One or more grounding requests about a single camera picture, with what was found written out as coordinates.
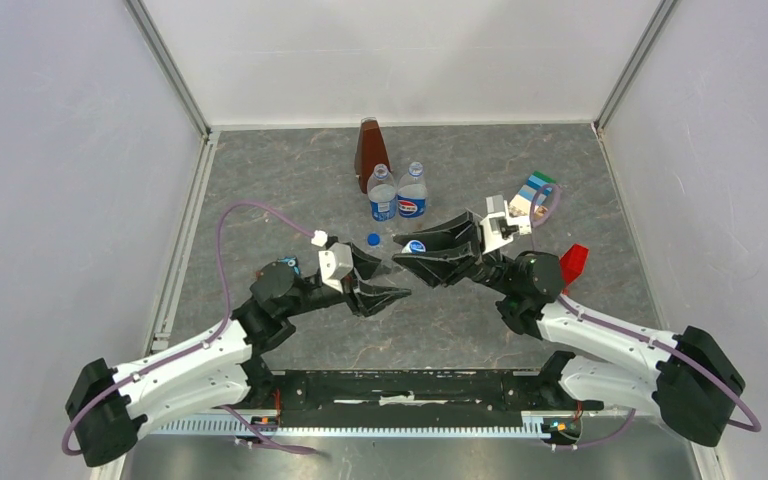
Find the white blue Pocari cap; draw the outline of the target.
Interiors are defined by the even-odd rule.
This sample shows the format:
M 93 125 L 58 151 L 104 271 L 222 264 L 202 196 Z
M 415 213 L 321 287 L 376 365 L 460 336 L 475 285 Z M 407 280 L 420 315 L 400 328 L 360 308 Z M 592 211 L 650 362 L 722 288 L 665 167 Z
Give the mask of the white blue Pocari cap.
M 407 254 L 425 253 L 426 251 L 426 245 L 420 240 L 416 239 L 409 240 L 401 249 L 402 253 Z

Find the Pepsi bottle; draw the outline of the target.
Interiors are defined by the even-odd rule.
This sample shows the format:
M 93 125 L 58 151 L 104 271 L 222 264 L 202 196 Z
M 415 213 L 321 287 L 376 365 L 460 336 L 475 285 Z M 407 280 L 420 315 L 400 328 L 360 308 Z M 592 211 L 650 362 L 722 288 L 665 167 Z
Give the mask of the Pepsi bottle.
M 402 218 L 418 218 L 426 211 L 428 190 L 424 173 L 423 164 L 414 161 L 398 182 L 397 207 Z
M 377 164 L 367 180 L 367 196 L 372 218 L 377 222 L 392 219 L 397 210 L 396 184 L 385 164 Z

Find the clear unlabelled plastic bottle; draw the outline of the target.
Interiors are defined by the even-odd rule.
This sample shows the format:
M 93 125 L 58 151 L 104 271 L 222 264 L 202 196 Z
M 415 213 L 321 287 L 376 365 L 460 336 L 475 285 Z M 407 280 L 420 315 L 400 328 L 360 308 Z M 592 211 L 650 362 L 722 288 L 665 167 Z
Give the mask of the clear unlabelled plastic bottle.
M 394 262 L 392 256 L 386 256 L 380 260 L 374 272 L 374 277 L 398 273 L 401 269 L 402 267 Z

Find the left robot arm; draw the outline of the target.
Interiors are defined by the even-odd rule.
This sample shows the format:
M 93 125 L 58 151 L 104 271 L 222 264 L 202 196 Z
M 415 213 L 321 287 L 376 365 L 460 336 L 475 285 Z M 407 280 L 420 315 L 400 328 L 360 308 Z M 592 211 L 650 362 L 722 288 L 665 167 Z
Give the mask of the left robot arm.
M 276 389 L 262 356 L 295 333 L 292 317 L 336 305 L 371 317 L 411 294 L 370 284 L 385 268 L 351 243 L 319 251 L 318 264 L 315 274 L 304 277 L 273 261 L 260 269 L 250 297 L 206 331 L 135 361 L 85 365 L 65 406 L 70 423 L 64 453 L 99 467 L 191 414 L 242 402 L 262 407 Z

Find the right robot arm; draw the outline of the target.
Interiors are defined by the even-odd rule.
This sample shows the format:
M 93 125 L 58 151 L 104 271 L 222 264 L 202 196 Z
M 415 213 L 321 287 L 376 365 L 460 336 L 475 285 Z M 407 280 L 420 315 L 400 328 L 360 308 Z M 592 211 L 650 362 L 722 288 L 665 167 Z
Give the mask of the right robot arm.
M 495 306 L 517 335 L 569 346 L 537 382 L 540 400 L 551 408 L 570 401 L 599 401 L 658 416 L 696 444 L 715 447 L 727 427 L 757 432 L 760 423 L 742 401 L 745 382 L 707 331 L 681 333 L 635 325 L 585 307 L 565 295 L 559 256 L 526 250 L 514 258 L 502 247 L 525 227 L 500 214 L 478 218 L 467 211 L 425 230 L 397 234 L 396 264 L 426 285 L 452 286 L 469 279 L 500 294 Z

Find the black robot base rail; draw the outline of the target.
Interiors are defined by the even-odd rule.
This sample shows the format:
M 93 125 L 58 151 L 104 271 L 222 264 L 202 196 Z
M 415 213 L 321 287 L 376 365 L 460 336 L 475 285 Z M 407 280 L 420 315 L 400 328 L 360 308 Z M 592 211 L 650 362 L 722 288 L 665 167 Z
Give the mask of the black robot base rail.
M 541 369 L 256 369 L 234 409 L 264 434 L 298 437 L 525 438 L 569 444 L 603 410 L 560 385 L 568 352 Z

